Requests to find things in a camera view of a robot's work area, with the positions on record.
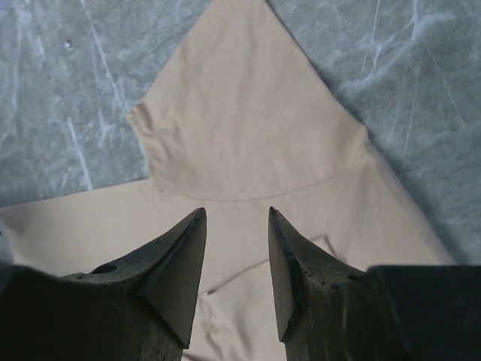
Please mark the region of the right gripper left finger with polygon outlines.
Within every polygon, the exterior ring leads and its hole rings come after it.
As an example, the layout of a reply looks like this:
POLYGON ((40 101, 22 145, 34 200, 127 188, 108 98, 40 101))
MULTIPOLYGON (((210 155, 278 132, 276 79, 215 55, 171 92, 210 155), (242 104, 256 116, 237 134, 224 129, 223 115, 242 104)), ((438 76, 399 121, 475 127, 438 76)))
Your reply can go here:
POLYGON ((207 215, 89 273, 1 266, 3 360, 179 360, 189 347, 207 215))

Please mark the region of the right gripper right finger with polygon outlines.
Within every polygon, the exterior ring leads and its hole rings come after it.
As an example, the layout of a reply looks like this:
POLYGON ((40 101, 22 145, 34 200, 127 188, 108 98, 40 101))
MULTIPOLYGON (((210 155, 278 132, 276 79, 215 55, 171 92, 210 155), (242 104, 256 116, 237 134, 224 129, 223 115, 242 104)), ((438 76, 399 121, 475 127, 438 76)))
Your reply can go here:
POLYGON ((478 360, 477 265, 377 265, 361 272, 276 209, 268 248, 277 331, 289 360, 478 360))

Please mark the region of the beige t shirt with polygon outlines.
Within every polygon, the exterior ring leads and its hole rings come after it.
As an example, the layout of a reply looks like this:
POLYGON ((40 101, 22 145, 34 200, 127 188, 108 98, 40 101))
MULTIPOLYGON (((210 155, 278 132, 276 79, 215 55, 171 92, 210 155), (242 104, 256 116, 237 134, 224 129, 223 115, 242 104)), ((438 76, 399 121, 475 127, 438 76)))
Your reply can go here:
POLYGON ((129 121, 148 180, 3 208, 14 259, 89 272, 196 208, 207 242, 185 360, 283 360, 268 210, 361 270, 452 262, 422 212, 264 1, 214 1, 129 121))

